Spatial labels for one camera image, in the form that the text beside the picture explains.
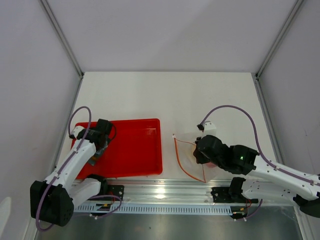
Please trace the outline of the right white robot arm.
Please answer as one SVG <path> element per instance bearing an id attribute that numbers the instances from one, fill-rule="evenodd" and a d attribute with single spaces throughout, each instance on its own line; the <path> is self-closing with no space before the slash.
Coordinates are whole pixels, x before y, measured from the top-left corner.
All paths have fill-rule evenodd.
<path id="1" fill-rule="evenodd" d="M 250 147 L 227 146 L 213 135 L 198 137 L 193 155 L 198 164 L 212 163 L 234 175 L 229 187 L 212 188 L 215 203 L 288 201 L 306 215 L 320 216 L 319 175 L 264 160 Z"/>

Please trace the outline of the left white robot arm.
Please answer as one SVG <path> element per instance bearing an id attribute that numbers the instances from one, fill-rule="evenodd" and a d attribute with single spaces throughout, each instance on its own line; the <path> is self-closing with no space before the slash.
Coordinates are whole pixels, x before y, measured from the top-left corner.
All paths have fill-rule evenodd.
<path id="1" fill-rule="evenodd" d="M 103 155 L 113 127 L 110 121 L 99 119 L 93 127 L 78 125 L 71 131 L 69 137 L 74 144 L 66 158 L 45 180 L 36 180 L 30 187 L 33 219 L 63 227 L 82 203 L 92 197 L 103 200 L 108 196 L 108 183 L 103 176 L 91 173 L 78 185 L 73 183 L 87 162 L 96 162 Z"/>

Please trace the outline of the clear zip bag orange zipper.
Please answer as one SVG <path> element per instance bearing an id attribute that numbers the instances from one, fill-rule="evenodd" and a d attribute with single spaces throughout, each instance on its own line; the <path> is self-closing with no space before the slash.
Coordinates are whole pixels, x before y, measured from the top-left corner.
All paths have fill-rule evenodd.
<path id="1" fill-rule="evenodd" d="M 176 160 L 180 169 L 193 180 L 208 183 L 218 177 L 220 170 L 213 163 L 197 164 L 193 156 L 193 149 L 196 146 L 197 137 L 200 136 L 201 134 L 195 132 L 172 135 Z"/>

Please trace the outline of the red plastic tray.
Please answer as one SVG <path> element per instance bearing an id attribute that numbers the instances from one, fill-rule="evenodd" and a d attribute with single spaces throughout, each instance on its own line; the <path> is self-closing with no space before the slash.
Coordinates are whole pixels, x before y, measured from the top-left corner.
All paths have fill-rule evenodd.
<path id="1" fill-rule="evenodd" d="M 163 172 L 161 122 L 158 118 L 114 120 L 111 141 L 97 163 L 87 163 L 78 180 L 90 174 L 105 178 L 159 175 Z"/>

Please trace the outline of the orange peach with leaf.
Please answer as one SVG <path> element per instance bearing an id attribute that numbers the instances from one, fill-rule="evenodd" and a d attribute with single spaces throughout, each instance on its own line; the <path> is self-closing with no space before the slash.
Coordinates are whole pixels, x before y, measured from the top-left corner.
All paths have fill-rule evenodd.
<path id="1" fill-rule="evenodd" d="M 201 156 L 201 152 L 199 152 L 198 148 L 194 146 L 192 151 L 193 156 L 197 159 L 199 156 Z"/>

